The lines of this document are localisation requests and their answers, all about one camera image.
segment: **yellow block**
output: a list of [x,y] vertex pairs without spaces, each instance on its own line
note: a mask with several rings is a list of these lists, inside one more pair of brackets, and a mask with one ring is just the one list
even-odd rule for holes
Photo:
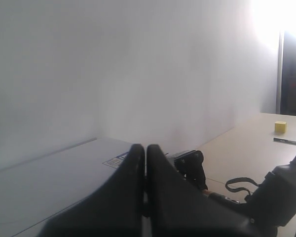
[[280,122],[280,121],[275,122],[275,132],[285,133],[286,127],[287,127],[286,122]]

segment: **sticker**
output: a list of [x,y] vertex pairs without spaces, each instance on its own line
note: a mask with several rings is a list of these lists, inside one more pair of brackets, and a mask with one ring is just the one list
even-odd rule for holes
[[108,161],[105,161],[103,164],[110,166],[114,169],[119,168],[119,166],[123,163],[123,161],[125,160],[125,158],[127,157],[128,152],[123,153],[117,157],[114,157],[112,159],[109,159]]

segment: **strap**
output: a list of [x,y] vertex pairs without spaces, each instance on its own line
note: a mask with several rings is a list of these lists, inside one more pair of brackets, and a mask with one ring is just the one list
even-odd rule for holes
[[247,177],[240,177],[240,178],[234,178],[234,179],[228,180],[226,182],[226,184],[225,184],[225,187],[229,192],[232,192],[232,193],[237,193],[237,192],[240,192],[240,191],[247,191],[249,196],[251,196],[251,192],[247,188],[244,188],[244,187],[231,188],[231,187],[229,187],[230,184],[241,183],[241,182],[248,182],[248,183],[253,184],[253,185],[257,186],[257,187],[260,186],[260,184],[257,184],[253,179],[250,179],[250,178],[247,178]]

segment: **black device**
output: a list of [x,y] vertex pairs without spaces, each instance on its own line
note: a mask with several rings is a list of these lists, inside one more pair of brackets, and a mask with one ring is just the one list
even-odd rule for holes
[[238,203],[201,192],[207,187],[200,154],[179,157],[175,169],[158,145],[150,145],[145,179],[145,151],[133,145],[99,190],[48,221],[39,237],[139,237],[144,213],[154,237],[272,237],[296,214],[296,158],[269,172],[247,203]]

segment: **pen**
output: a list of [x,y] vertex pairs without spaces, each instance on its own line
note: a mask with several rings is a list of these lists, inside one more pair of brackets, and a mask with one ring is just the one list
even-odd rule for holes
[[283,143],[287,143],[287,144],[292,144],[292,145],[296,145],[296,141],[292,141],[292,140],[286,140],[286,139],[281,139],[281,138],[273,138],[274,142],[283,142]]

